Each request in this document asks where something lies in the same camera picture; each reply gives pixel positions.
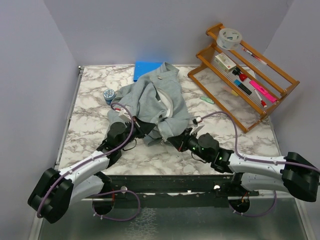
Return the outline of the grey zip-up jacket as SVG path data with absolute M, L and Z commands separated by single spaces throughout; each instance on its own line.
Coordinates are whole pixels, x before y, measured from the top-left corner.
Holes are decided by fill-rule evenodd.
M 143 139 L 149 146 L 183 133 L 191 115 L 182 96 L 179 70 L 167 62 L 117 91 L 114 103 L 129 107 L 132 116 L 155 128 Z

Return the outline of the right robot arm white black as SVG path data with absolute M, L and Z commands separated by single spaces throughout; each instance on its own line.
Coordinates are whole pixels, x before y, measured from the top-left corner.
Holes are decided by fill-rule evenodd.
M 240 178 L 229 184 L 236 196 L 270 190 L 289 193 L 305 202 L 317 200 L 320 171 L 296 152 L 279 157 L 240 154 L 220 147 L 209 133 L 197 136 L 191 128 L 168 138 L 168 142 L 179 152 L 191 151 L 217 172 L 239 174 Z

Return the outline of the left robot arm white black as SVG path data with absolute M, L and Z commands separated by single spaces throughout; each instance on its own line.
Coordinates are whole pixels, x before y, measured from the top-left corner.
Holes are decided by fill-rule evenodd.
M 118 161 L 128 143 L 146 137 L 155 126 L 138 118 L 126 123 L 112 123 L 105 139 L 90 156 L 60 170 L 47 169 L 27 204 L 39 218 L 53 224 L 64 216 L 71 204 L 96 194 L 106 197 L 111 186 L 102 171 Z

